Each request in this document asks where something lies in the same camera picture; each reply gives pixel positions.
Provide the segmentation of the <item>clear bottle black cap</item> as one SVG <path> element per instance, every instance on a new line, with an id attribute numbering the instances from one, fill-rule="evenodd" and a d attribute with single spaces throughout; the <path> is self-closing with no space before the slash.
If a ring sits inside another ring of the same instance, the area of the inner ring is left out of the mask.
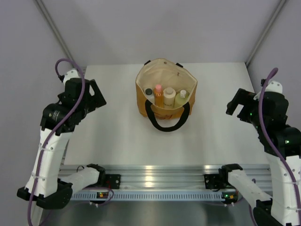
<path id="1" fill-rule="evenodd" d="M 147 99 L 151 103 L 155 104 L 155 96 L 154 96 L 153 90 L 151 88 L 145 88 L 144 93 L 145 93 Z"/>

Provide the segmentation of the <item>orange bottle pink cap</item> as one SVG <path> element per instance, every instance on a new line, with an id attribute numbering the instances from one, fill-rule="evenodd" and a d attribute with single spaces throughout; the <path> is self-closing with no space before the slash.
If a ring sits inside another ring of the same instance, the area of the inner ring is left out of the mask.
<path id="1" fill-rule="evenodd" d="M 155 97 L 155 105 L 157 107 L 164 107 L 164 92 L 162 89 L 162 85 L 157 84 L 154 88 L 154 97 Z"/>

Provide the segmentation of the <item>pale green bottle white cap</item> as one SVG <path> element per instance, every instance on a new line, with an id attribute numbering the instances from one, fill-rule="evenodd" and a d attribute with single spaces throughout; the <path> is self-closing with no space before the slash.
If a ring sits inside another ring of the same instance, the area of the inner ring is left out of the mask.
<path id="1" fill-rule="evenodd" d="M 183 106 L 187 102 L 189 95 L 189 92 L 187 92 L 184 89 L 182 89 L 178 94 L 176 94 L 174 99 L 174 108 L 179 108 Z"/>

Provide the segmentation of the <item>beige bottle beige cap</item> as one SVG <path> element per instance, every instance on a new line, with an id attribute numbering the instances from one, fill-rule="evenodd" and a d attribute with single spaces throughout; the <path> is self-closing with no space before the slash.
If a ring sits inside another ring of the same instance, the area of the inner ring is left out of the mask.
<path id="1" fill-rule="evenodd" d="M 176 91 L 172 87 L 167 87 L 163 91 L 164 94 L 164 108 L 173 109 Z"/>

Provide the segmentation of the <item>tan canvas tote bag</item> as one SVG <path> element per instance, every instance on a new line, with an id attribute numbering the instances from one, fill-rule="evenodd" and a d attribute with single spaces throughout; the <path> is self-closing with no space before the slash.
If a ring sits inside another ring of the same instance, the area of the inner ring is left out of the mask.
<path id="1" fill-rule="evenodd" d="M 145 88 L 151 88 L 154 92 L 157 84 L 162 85 L 163 90 L 172 87 L 176 94 L 182 89 L 186 90 L 190 94 L 187 102 L 179 108 L 157 107 L 144 93 Z M 138 110 L 157 130 L 176 131 L 185 124 L 192 113 L 197 84 L 197 79 L 179 63 L 175 64 L 163 58 L 150 60 L 143 65 L 135 80 Z"/>

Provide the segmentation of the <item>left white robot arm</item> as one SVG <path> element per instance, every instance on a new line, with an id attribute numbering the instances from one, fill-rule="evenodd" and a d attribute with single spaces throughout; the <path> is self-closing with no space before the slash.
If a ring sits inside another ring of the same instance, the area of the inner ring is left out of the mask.
<path id="1" fill-rule="evenodd" d="M 88 113 L 106 105 L 95 80 L 71 78 L 64 86 L 64 92 L 58 95 L 59 101 L 43 110 L 34 168 L 26 186 L 17 191 L 19 198 L 29 202 L 27 220 L 30 226 L 33 202 L 46 210 L 58 210 L 83 188 L 90 185 L 101 188 L 106 184 L 105 169 L 97 164 L 89 164 L 68 177 L 58 177 L 63 154 L 75 127 Z"/>

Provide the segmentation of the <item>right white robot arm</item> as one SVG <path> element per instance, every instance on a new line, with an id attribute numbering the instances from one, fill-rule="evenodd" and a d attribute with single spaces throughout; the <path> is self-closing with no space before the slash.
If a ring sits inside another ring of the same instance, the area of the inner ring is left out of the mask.
<path id="1" fill-rule="evenodd" d="M 227 104 L 226 113 L 232 115 L 238 105 L 242 109 L 238 118 L 254 126 L 258 139 L 264 146 L 269 163 L 272 193 L 262 191 L 234 163 L 219 168 L 219 182 L 224 187 L 234 187 L 249 203 L 253 218 L 259 226 L 299 226 L 300 205 L 296 201 L 294 186 L 301 185 L 301 132 L 287 125 L 288 101 L 283 94 L 267 91 L 263 95 L 262 116 L 266 132 L 280 155 L 269 145 L 261 129 L 259 101 L 256 94 L 239 89 Z"/>

